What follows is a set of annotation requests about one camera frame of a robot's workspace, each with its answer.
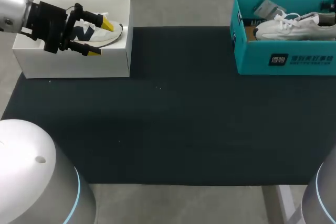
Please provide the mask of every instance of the white sneaker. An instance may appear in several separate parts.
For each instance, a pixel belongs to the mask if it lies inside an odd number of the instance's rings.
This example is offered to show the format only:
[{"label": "white sneaker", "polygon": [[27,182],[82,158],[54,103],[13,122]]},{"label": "white sneaker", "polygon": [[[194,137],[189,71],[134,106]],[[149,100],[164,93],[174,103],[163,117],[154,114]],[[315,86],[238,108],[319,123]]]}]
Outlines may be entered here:
[{"label": "white sneaker", "polygon": [[[295,15],[297,18],[286,19]],[[297,13],[276,15],[258,25],[254,31],[257,40],[331,40],[336,37],[335,13]]]},{"label": "white sneaker", "polygon": [[[105,18],[108,13],[101,13]],[[114,27],[114,31],[107,31],[96,27],[94,24],[85,22],[84,20],[76,21],[74,29],[71,33],[70,40],[81,43],[89,44],[93,47],[104,47],[115,42],[123,31],[121,24],[115,21],[110,21]]]}]

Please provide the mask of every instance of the n logo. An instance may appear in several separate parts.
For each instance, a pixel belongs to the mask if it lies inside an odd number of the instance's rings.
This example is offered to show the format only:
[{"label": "n logo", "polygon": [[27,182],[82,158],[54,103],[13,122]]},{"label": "n logo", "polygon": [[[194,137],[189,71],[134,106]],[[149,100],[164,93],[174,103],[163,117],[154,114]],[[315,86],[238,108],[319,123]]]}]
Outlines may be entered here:
[{"label": "n logo", "polygon": [[86,33],[84,33],[84,27],[75,26],[74,29],[72,30],[70,40],[74,40],[77,37],[78,40],[80,41],[90,41],[94,32],[95,32],[94,29],[91,28],[90,26],[87,29]]}]

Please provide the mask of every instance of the shoe box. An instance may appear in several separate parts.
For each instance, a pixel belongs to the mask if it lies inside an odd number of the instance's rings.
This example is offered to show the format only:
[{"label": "shoe box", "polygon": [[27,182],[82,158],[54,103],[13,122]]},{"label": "shoe box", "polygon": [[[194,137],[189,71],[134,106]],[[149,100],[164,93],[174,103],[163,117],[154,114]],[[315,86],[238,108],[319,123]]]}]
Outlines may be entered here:
[{"label": "shoe box", "polygon": [[[264,0],[234,0],[230,33],[239,74],[336,75],[336,41],[257,41],[253,30],[266,21],[255,15]],[[286,13],[321,12],[333,0],[270,0]]]},{"label": "shoe box", "polygon": [[68,9],[79,3],[92,13],[109,13],[108,20],[122,24],[121,37],[102,47],[100,56],[83,56],[71,51],[52,54],[43,50],[42,40],[16,36],[13,52],[26,78],[129,77],[133,39],[131,0],[34,0]]}]

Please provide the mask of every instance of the teal shoe box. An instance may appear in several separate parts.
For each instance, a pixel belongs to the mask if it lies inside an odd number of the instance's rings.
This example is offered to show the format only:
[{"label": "teal shoe box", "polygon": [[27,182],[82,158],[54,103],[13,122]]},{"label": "teal shoe box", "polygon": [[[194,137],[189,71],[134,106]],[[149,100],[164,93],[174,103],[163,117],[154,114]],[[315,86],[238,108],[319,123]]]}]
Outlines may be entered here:
[{"label": "teal shoe box", "polygon": [[[336,75],[336,41],[253,41],[245,30],[265,21],[254,15],[263,0],[235,0],[230,24],[239,74]],[[321,12],[333,0],[270,0],[286,13]]]}]

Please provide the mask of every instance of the shoelace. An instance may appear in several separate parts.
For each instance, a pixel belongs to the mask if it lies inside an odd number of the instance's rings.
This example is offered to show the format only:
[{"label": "shoelace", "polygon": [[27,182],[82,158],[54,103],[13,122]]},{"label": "shoelace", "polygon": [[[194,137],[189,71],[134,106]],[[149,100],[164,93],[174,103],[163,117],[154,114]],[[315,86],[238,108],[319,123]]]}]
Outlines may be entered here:
[{"label": "shoelace", "polygon": [[280,21],[280,29],[281,30],[290,28],[292,26],[300,27],[299,23],[295,19],[286,19],[286,17],[290,16],[290,15],[295,15],[295,16],[301,17],[299,14],[297,14],[297,13],[286,14],[283,10],[281,10],[281,12],[282,12],[282,15],[277,14],[274,17],[274,20]]}]

